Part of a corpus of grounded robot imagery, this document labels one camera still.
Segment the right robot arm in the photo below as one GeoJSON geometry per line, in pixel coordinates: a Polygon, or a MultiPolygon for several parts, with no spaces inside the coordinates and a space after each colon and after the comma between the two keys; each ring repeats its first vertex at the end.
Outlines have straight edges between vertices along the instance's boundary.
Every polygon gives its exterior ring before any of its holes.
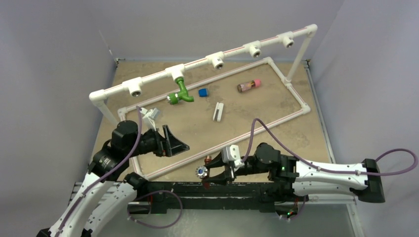
{"type": "Polygon", "coordinates": [[[310,194],[342,194],[362,202],[385,202],[379,167],[373,159],[347,165],[302,161],[267,143],[259,144],[247,158],[239,154],[237,145],[223,148],[208,164],[196,168],[196,176],[203,183],[226,185],[237,176],[266,173],[269,181],[279,185],[277,194],[284,201],[310,194]]]}

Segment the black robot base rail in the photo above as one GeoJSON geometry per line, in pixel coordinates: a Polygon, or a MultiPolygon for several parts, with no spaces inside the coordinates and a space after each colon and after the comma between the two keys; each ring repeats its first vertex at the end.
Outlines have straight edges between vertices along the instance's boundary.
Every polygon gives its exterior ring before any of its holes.
{"type": "Polygon", "coordinates": [[[288,210],[282,204],[297,212],[297,206],[308,201],[308,196],[294,194],[291,185],[266,182],[210,185],[208,190],[200,182],[147,182],[134,193],[136,201],[151,205],[153,214],[165,214],[170,209],[258,210],[287,214],[288,210]]]}

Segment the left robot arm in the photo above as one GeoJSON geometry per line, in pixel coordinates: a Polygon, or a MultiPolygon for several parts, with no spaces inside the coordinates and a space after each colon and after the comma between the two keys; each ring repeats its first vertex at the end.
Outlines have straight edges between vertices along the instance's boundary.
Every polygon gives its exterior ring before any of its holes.
{"type": "Polygon", "coordinates": [[[131,157],[147,153],[171,157],[190,149],[173,136],[167,125],[163,126],[164,135],[153,129],[141,133],[141,126],[131,120],[118,123],[111,139],[93,156],[82,186],[65,212],[51,227],[40,230],[39,237],[96,237],[129,202],[141,202],[155,193],[151,182],[133,172],[125,177],[109,198],[102,200],[129,167],[131,157]]]}

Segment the brown faucet with blue cap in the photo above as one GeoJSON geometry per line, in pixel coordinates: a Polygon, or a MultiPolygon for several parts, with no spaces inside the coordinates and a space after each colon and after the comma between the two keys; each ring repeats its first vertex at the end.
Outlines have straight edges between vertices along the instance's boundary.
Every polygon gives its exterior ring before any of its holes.
{"type": "Polygon", "coordinates": [[[205,182],[204,180],[209,177],[209,170],[207,169],[206,165],[210,163],[212,160],[211,156],[206,156],[204,159],[204,165],[197,167],[196,169],[196,176],[201,179],[201,183],[205,189],[210,188],[210,184],[205,182]]]}

